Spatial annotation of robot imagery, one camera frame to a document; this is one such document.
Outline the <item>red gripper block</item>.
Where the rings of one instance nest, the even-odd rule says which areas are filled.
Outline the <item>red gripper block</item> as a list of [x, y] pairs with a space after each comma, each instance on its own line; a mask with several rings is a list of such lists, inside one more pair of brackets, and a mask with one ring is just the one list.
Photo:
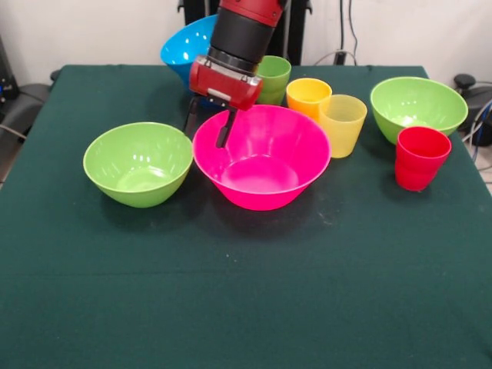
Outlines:
[[227, 114], [227, 117], [218, 132], [216, 148], [225, 148], [238, 109], [246, 111], [251, 108], [263, 87], [263, 81], [258, 76], [246, 75], [219, 65], [207, 55], [199, 55], [192, 63], [189, 84], [191, 90], [199, 95], [194, 95], [188, 106], [187, 117], [182, 129], [186, 137], [192, 139], [201, 96], [221, 101], [226, 106], [232, 107], [218, 113], [218, 115]]

